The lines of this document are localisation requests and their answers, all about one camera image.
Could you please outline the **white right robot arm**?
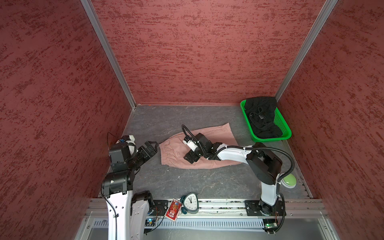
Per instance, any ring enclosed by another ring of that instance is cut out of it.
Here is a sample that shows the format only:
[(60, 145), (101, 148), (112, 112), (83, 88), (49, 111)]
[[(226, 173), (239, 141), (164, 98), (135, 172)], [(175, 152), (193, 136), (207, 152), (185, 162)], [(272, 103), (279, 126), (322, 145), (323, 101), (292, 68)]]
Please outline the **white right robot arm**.
[(184, 159), (191, 164), (196, 163), (200, 158), (247, 164), (261, 182), (262, 194), (258, 206), (259, 211), (265, 216), (270, 216), (276, 211), (279, 197), (278, 184), (282, 179), (283, 165), (276, 153), (286, 155), (286, 152), (266, 147), (262, 143), (246, 147), (230, 146), (220, 142), (213, 144), (202, 134), (198, 134), (196, 137), (186, 136), (183, 143), (190, 148)]

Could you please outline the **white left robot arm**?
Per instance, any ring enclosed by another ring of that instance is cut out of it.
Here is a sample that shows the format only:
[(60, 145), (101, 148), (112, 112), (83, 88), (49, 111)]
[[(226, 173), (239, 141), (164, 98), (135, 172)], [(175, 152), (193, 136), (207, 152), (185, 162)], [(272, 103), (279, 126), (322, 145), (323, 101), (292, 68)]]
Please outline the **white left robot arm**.
[(155, 156), (159, 144), (148, 141), (137, 148), (133, 137), (121, 139), (109, 150), (111, 172), (101, 186), (108, 208), (109, 240), (141, 240), (148, 213), (155, 209), (150, 191), (133, 193), (136, 173)]

